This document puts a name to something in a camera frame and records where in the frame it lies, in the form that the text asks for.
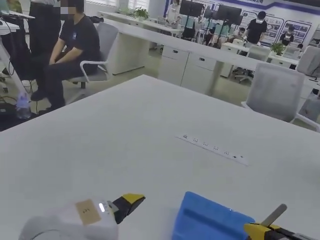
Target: window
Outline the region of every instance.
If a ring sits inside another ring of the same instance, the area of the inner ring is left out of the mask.
[[[149,1],[150,0],[129,0],[129,8],[130,9],[143,8],[148,10]]]
[[[113,6],[117,7],[118,6],[118,1],[119,0],[87,0],[86,2],[92,2],[95,4],[103,4],[103,5],[108,5],[108,6]]]

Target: black t-shirt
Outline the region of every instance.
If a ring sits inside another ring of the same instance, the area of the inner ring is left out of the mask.
[[[267,22],[257,23],[255,19],[251,20],[247,29],[248,32],[248,42],[252,44],[257,44],[260,40],[261,34],[267,31]]]
[[[290,39],[289,39],[289,40],[285,39],[285,37],[286,37],[286,33],[284,33],[284,34],[282,34],[282,35],[280,36],[280,41],[281,41],[281,43],[282,43],[283,45],[285,45],[285,46],[288,46],[289,43],[291,43],[291,42],[294,41],[294,36],[293,36],[293,35],[290,36]]]
[[[89,17],[84,16],[77,24],[68,19],[62,26],[60,39],[65,41],[66,50],[82,50],[79,60],[100,61],[100,40],[97,29]]]

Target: blue sponge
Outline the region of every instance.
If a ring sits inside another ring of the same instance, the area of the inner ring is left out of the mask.
[[[172,240],[245,240],[252,217],[186,192],[175,220]]]

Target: potted plant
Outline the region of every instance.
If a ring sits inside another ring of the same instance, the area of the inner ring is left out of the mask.
[[[147,9],[142,7],[138,7],[134,11],[134,15],[139,19],[139,21],[143,21],[149,18],[149,13]]]
[[[282,53],[284,52],[285,48],[286,47],[280,42],[272,43],[272,45],[270,47],[270,49],[273,52],[273,54],[276,54],[276,55],[279,55],[279,56],[282,55]]]

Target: water bottle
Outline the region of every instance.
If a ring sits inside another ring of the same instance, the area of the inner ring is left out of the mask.
[[[27,93],[20,93],[16,101],[16,116],[19,119],[29,119],[31,117],[31,110]]]

